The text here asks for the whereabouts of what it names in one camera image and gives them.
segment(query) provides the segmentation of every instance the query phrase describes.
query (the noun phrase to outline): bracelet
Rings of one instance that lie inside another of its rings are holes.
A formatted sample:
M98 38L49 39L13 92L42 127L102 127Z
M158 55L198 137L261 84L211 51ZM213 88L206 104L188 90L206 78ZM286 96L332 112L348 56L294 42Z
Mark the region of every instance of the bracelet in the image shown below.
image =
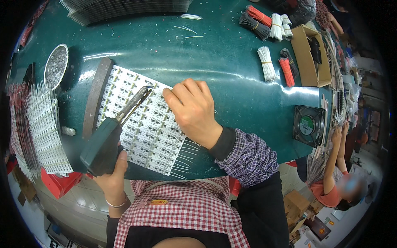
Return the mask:
M113 208L121 208L122 206L125 205L125 203L126 203L126 201L127 201L127 194L125 193L125 200L124 200L124 202L123 202L121 205L119 205L119 206L113 206L112 204L110 204L110 203L108 202L108 200L106 200L106 197L105 197L105 201L108 203L109 206L111 206L111 207L113 207Z

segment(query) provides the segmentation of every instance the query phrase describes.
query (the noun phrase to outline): fingernail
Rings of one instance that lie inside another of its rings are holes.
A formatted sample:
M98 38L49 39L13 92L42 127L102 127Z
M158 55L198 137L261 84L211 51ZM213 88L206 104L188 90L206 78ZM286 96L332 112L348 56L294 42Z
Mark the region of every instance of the fingernail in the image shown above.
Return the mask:
M126 151L120 152L119 159L126 161L127 160L127 152Z

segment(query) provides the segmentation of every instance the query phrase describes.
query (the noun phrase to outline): red and white gingham apron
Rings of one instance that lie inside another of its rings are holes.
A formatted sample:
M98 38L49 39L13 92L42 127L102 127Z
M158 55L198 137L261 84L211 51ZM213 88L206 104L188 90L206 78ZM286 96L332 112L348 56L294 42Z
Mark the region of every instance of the red and white gingham apron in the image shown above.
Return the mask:
M237 210L229 207L229 177L194 181L131 180L135 200L121 216L114 241L123 248L130 226L193 229L227 234L231 248L250 247ZM167 200L165 205L150 205Z

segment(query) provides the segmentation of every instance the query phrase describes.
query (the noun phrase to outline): orange shirt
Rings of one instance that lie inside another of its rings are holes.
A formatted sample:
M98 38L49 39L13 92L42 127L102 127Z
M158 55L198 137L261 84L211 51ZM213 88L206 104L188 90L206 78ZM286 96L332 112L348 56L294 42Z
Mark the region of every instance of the orange shirt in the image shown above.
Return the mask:
M348 174L348 171L342 172L343 175ZM341 201L341 197L336 190L336 185L332 188L331 192L324 194L324 183L322 180L313 183L309 186L309 189L313 192L316 199L324 204L324 206L333 208L336 207Z

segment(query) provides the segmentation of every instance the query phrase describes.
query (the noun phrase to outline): yellow logo label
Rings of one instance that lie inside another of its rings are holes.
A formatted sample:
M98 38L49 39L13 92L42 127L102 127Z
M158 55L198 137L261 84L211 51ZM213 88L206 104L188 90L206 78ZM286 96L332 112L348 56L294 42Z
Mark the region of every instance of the yellow logo label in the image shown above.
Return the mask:
M167 200L153 200L150 202L150 205L166 205L167 203Z

